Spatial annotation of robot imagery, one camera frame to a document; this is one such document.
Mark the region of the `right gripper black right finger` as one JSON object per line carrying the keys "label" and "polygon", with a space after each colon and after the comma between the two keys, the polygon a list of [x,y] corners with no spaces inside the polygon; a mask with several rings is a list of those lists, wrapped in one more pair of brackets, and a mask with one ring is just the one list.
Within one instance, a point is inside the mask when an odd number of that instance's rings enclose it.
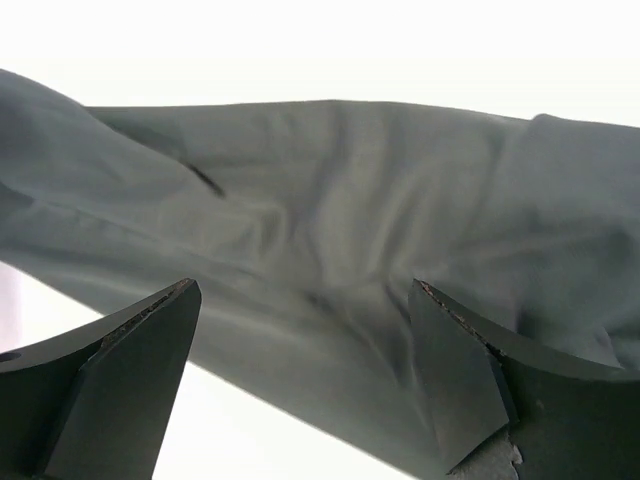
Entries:
{"label": "right gripper black right finger", "polygon": [[639,375],[542,345],[422,281],[416,369],[452,479],[635,479]]}

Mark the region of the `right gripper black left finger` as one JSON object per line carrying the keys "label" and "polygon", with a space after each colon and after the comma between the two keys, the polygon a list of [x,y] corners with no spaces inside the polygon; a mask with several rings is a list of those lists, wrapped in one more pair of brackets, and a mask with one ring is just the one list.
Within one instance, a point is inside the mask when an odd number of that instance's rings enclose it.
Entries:
{"label": "right gripper black left finger", "polygon": [[149,479],[201,307],[181,280],[1,355],[4,479]]}

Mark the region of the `dark grey t-shirt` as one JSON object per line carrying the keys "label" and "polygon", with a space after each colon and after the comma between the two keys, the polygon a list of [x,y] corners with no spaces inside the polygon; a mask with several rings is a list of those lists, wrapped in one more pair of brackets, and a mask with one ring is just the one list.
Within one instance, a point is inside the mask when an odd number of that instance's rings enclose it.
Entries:
{"label": "dark grey t-shirt", "polygon": [[402,103],[87,107],[3,72],[1,258],[101,313],[192,278],[194,363],[445,479],[413,283],[639,375],[639,132]]}

